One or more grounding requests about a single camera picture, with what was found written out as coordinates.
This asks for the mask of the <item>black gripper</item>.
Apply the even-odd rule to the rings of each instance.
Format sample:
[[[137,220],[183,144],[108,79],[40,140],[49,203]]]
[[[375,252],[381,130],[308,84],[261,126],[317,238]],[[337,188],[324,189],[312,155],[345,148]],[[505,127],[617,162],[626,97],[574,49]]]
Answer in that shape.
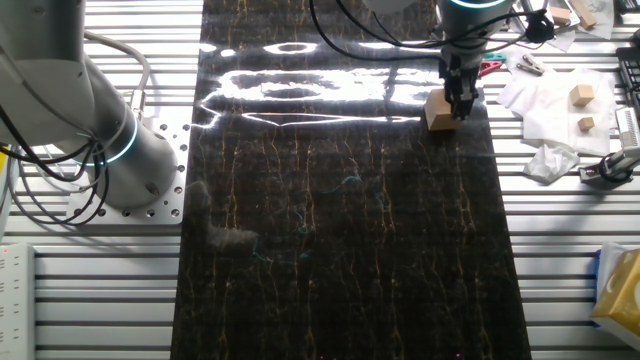
[[[459,53],[455,49],[443,49],[441,55],[445,61],[440,66],[440,75],[444,80],[444,98],[451,106],[453,118],[465,120],[478,98],[475,85],[483,55]]]

